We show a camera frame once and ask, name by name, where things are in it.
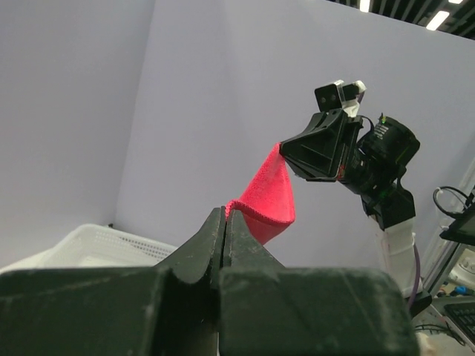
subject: ceiling light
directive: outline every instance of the ceiling light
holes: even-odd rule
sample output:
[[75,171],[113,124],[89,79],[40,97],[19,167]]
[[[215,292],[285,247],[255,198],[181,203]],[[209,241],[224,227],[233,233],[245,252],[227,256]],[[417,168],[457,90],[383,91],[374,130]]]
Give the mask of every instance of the ceiling light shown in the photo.
[[449,16],[447,11],[439,11],[429,22],[429,24],[425,27],[428,30],[435,31],[437,28],[445,21],[445,19]]
[[363,11],[364,13],[369,13],[370,12],[370,2],[371,2],[371,0],[359,0],[359,10]]

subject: cable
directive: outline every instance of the cable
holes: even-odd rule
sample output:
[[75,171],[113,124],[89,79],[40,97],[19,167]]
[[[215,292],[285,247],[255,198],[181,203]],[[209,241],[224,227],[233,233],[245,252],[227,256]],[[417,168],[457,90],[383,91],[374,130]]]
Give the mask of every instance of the cable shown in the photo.
[[465,194],[463,191],[460,191],[459,189],[457,188],[454,188],[454,187],[450,187],[450,186],[442,186],[442,187],[438,187],[435,191],[433,191],[433,194],[432,194],[432,200],[434,202],[434,204],[436,205],[436,207],[442,212],[444,213],[445,215],[447,215],[448,217],[451,217],[453,219],[458,219],[462,213],[458,212],[458,211],[446,211],[439,203],[438,201],[438,197],[439,197],[439,193],[441,191],[452,191],[452,192],[456,192],[456,193],[459,193],[460,195],[462,195],[466,200],[468,200],[468,195]]
[[465,346],[465,341],[450,328],[447,322],[446,322],[446,325],[447,326],[441,326],[441,325],[436,325],[436,324],[421,324],[421,325],[414,326],[414,330],[416,332],[428,331],[431,334],[432,332],[443,332],[447,336],[450,336],[453,339],[455,339],[460,345]]
[[407,306],[409,308],[413,305],[414,300],[416,299],[417,289],[419,289],[419,281],[421,280],[421,260],[419,257],[419,251],[417,251],[416,241],[414,241],[414,257],[416,258],[416,278],[414,280],[413,290],[410,293],[409,300],[407,301]]
[[360,116],[360,117],[362,117],[363,119],[366,119],[366,120],[368,120],[368,121],[370,122],[370,126],[371,126],[370,132],[373,132],[373,131],[374,131],[374,124],[373,124],[373,122],[371,121],[371,119],[370,119],[369,117],[363,116],[363,115],[358,115],[358,116]]

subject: black cable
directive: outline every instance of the black cable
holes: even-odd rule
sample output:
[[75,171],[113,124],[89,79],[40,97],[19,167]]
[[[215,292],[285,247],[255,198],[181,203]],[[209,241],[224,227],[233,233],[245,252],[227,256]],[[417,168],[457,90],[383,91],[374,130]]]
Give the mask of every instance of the black cable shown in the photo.
[[363,119],[366,119],[366,120],[368,120],[368,121],[370,122],[370,126],[371,126],[370,132],[373,132],[373,131],[374,131],[374,124],[373,124],[373,122],[371,121],[371,119],[370,119],[369,117],[367,117],[367,116],[364,116],[364,115],[358,115],[358,116],[360,116],[360,117],[362,117]]
[[465,194],[463,191],[460,191],[459,189],[457,188],[454,188],[454,187],[450,187],[448,185],[444,185],[442,187],[438,187],[435,191],[433,191],[433,194],[432,194],[432,200],[433,200],[433,203],[436,205],[436,207],[442,212],[444,213],[445,215],[447,215],[448,217],[452,217],[454,219],[458,219],[459,217],[462,216],[462,213],[460,212],[457,212],[457,211],[446,211],[440,204],[439,202],[437,201],[437,193],[439,193],[439,191],[455,191],[456,193],[462,195],[466,200],[468,200],[468,195]]
[[436,324],[422,324],[422,325],[414,326],[414,330],[417,332],[420,332],[420,331],[430,332],[431,334],[432,332],[443,332],[447,336],[452,337],[460,345],[465,346],[465,341],[450,328],[448,323],[446,324],[447,326],[440,326]]

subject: red cloth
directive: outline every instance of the red cloth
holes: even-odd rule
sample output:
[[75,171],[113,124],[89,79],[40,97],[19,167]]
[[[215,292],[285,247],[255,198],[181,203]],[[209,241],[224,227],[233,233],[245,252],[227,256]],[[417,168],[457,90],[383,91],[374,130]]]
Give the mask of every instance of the red cloth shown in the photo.
[[226,218],[233,209],[242,211],[252,236],[262,244],[295,221],[292,186],[279,148],[275,144],[243,195],[226,204]]

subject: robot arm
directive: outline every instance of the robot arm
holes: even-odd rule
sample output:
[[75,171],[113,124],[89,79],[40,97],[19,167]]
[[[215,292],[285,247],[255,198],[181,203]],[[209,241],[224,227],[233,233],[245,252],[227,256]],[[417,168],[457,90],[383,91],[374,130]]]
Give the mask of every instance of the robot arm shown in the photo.
[[364,212],[375,221],[381,267],[403,296],[410,297],[417,270],[416,212],[413,196],[400,179],[420,143],[408,128],[384,115],[358,140],[364,117],[357,113],[365,90],[360,81],[349,85],[337,81],[315,89],[321,112],[312,116],[302,133],[283,141],[280,152],[299,177],[338,181],[361,197]]

